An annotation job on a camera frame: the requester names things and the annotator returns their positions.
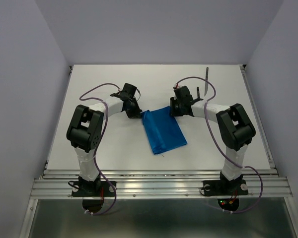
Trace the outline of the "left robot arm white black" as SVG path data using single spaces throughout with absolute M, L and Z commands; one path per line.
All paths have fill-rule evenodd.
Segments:
M 99 103 L 75 108 L 66 138 L 74 148 L 78 163 L 77 181 L 69 181 L 73 197 L 100 196 L 107 185 L 101 181 L 103 174 L 96 164 L 96 151 L 103 139 L 110 116 L 125 112 L 129 119 L 141 118 L 137 99 L 134 96 L 111 95 Z

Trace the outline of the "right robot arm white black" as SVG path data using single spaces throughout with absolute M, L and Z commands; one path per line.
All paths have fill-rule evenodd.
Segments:
M 173 117 L 191 116 L 204 118 L 211 138 L 224 156 L 224 166 L 220 179 L 203 181 L 205 196 L 228 195 L 238 191 L 243 184 L 242 164 L 248 145 L 256 135 L 256 130 L 241 104 L 223 106 L 202 99 L 170 98 L 170 115 Z M 209 121 L 217 123 L 221 139 L 225 145 L 223 152 L 216 142 Z

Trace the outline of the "blue cloth napkin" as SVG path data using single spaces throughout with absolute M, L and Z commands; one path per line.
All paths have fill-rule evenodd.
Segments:
M 178 122 L 169 113 L 169 106 L 142 112 L 142 123 L 155 155 L 187 145 Z

